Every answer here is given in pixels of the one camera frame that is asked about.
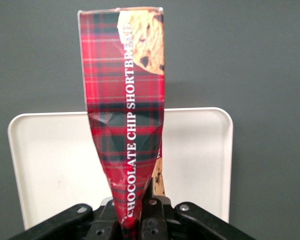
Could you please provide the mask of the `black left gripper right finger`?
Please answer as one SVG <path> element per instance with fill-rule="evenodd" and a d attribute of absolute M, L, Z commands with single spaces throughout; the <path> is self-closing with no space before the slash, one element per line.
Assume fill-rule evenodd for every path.
<path fill-rule="evenodd" d="M 165 205 L 171 201 L 166 196 L 155 195 L 142 202 L 139 222 L 140 240 L 173 240 L 165 217 Z"/>

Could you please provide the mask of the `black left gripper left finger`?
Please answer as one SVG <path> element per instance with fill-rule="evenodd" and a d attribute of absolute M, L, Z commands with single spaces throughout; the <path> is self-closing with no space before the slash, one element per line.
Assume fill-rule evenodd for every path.
<path fill-rule="evenodd" d="M 121 240 L 122 230 L 113 198 L 105 198 L 94 212 L 92 236 L 94 240 Z"/>

